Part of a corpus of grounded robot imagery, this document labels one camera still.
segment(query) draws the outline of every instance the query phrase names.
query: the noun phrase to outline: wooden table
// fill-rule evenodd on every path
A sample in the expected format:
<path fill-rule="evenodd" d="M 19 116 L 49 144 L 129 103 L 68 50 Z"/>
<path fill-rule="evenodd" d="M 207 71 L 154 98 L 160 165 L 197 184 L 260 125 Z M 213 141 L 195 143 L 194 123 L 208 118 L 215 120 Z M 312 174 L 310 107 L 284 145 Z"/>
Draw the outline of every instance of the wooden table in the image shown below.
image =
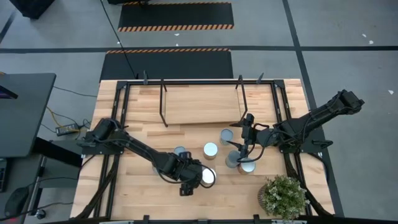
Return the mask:
<path fill-rule="evenodd" d="M 101 118 L 111 116 L 116 82 L 117 80 L 101 82 L 92 128 Z M 285 85 L 292 117 L 297 118 L 308 113 L 300 80 L 286 79 Z M 248 113 L 255 116 L 255 122 L 269 125 L 276 123 L 271 88 L 265 85 L 244 87 Z M 256 162 L 256 170 L 249 175 L 241 175 L 236 169 L 225 165 L 225 157 L 236 148 L 219 143 L 220 131 L 224 128 L 230 128 L 234 132 L 233 141 L 242 142 L 241 129 L 231 128 L 229 123 L 171 124 L 166 128 L 159 116 L 159 92 L 159 86 L 131 87 L 126 116 L 126 125 L 129 127 L 126 131 L 159 151 L 173 152 L 176 146 L 185 146 L 193 158 L 201 160 L 216 171 L 216 184 L 210 189 L 199 187 L 192 196 L 180 197 L 180 185 L 164 182 L 154 173 L 150 162 L 126 151 L 119 163 L 112 220 L 142 220 L 143 215 L 150 215 L 150 219 L 156 220 L 252 219 L 253 214 L 259 214 L 260 218 L 273 218 L 261 209 L 256 196 L 266 177 L 286 174 L 283 156 L 277 148 L 268 147 Z M 282 103 L 280 91 L 278 95 L 279 102 Z M 240 88 L 238 97 L 241 111 L 244 111 Z M 203 146 L 207 142 L 214 142 L 219 147 L 218 155 L 212 161 L 203 158 Z M 261 148 L 256 147 L 251 157 L 257 157 L 260 151 Z M 302 154 L 301 158 L 308 188 L 323 207 L 333 213 L 322 163 L 306 154 Z M 96 156 L 81 171 L 71 217 L 79 214 L 96 192 L 102 161 L 103 156 Z M 102 215 L 107 198 L 105 193 Z"/>

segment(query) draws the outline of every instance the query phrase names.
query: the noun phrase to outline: orange and black striped tape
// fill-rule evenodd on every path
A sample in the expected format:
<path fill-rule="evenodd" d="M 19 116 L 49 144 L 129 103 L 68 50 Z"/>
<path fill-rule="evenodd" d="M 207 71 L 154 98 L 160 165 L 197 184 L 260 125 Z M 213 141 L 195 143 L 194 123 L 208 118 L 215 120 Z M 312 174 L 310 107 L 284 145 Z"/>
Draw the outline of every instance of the orange and black striped tape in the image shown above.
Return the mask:
<path fill-rule="evenodd" d="M 138 2 L 127 2 L 123 6 L 138 4 Z M 148 3 L 149 5 L 164 5 L 164 4 L 231 4 L 230 2 L 156 2 Z"/>
<path fill-rule="evenodd" d="M 232 29 L 232 24 L 119 27 L 119 32 Z"/>
<path fill-rule="evenodd" d="M 166 53 L 166 52 L 209 52 L 209 51 L 229 51 L 223 48 L 197 48 L 197 49 L 141 49 L 141 50 L 125 50 L 125 53 Z M 107 54 L 123 53 L 123 50 L 109 50 Z"/>

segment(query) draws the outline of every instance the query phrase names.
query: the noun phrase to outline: potted plant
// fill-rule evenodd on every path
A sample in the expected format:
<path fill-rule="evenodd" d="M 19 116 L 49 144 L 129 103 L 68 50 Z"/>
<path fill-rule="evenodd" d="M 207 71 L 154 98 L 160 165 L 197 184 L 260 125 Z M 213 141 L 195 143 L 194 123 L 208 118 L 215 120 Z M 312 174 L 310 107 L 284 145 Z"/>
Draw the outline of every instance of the potted plant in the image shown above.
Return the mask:
<path fill-rule="evenodd" d="M 268 215 L 293 220 L 304 210 L 305 204 L 310 203 L 305 199 L 305 192 L 299 181 L 277 175 L 274 180 L 267 178 L 266 184 L 259 190 L 257 199 Z"/>

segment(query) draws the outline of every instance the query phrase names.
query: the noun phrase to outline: black box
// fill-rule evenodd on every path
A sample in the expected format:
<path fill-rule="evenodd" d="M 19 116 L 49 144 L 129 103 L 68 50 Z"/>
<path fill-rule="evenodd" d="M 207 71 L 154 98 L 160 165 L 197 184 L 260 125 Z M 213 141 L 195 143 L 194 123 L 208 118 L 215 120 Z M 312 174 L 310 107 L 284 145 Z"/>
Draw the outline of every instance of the black box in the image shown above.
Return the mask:
<path fill-rule="evenodd" d="M 54 0 L 10 0 L 24 17 L 38 19 Z"/>

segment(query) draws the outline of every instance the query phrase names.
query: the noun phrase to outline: gray floor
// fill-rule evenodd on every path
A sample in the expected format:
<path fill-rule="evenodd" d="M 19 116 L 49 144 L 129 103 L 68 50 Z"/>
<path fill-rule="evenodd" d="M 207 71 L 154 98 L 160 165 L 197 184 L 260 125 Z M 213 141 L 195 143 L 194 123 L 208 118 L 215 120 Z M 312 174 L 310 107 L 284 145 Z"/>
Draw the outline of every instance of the gray floor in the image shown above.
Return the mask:
<path fill-rule="evenodd" d="M 282 0 L 232 0 L 233 30 L 119 33 L 126 47 L 243 45 L 293 46 Z M 398 2 L 393 0 L 290 0 L 301 46 L 398 45 Z M 105 3 L 117 26 L 121 6 Z M 0 29 L 13 8 L 0 1 Z M 58 0 L 37 21 L 17 13 L 0 49 L 117 47 L 117 40 L 97 0 Z M 233 50 L 234 76 L 301 78 L 292 51 Z M 336 183 L 346 217 L 398 220 L 398 52 L 304 52 L 317 105 L 338 90 L 354 91 L 366 104 L 354 116 L 324 125 Z M 54 72 L 61 88 L 95 95 L 104 53 L 0 54 L 6 73 Z M 95 99 L 53 90 L 49 107 L 81 123 L 90 119 Z M 49 113 L 43 124 L 55 125 Z M 57 138 L 41 128 L 39 136 Z M 69 202 L 74 189 L 48 189 L 40 204 Z M 53 207 L 48 218 L 68 218 L 71 206 Z"/>

